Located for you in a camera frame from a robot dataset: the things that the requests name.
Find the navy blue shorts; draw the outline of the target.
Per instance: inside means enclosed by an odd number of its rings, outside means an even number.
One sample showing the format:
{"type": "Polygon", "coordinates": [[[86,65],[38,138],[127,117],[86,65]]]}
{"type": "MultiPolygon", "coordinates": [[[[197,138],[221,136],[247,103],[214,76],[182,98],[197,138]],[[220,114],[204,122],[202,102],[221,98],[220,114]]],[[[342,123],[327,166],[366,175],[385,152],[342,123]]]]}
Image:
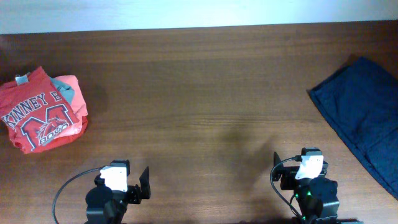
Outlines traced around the navy blue shorts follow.
{"type": "Polygon", "coordinates": [[[372,178],[397,197],[397,79],[360,57],[308,95],[372,178]]]}

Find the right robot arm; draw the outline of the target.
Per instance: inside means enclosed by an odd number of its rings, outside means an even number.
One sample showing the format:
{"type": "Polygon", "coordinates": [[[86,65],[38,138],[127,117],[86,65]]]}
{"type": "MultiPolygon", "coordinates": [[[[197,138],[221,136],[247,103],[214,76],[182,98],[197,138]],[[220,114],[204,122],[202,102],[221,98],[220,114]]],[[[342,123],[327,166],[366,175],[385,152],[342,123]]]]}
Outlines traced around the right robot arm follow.
{"type": "Polygon", "coordinates": [[[338,183],[326,178],[328,163],[316,147],[282,160],[273,154],[270,183],[294,214],[296,223],[336,223],[338,183]]]}

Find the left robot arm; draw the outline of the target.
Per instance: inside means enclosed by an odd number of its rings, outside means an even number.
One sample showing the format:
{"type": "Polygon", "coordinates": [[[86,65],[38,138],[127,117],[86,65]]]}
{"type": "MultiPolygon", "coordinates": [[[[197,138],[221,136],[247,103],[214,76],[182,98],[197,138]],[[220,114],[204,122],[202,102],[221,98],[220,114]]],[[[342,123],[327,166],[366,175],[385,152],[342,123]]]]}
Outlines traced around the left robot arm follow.
{"type": "Polygon", "coordinates": [[[85,198],[87,223],[121,224],[129,204],[138,205],[150,199],[150,169],[144,169],[139,185],[127,184],[129,174],[128,160],[113,160],[99,170],[94,180],[96,187],[85,198]]]}

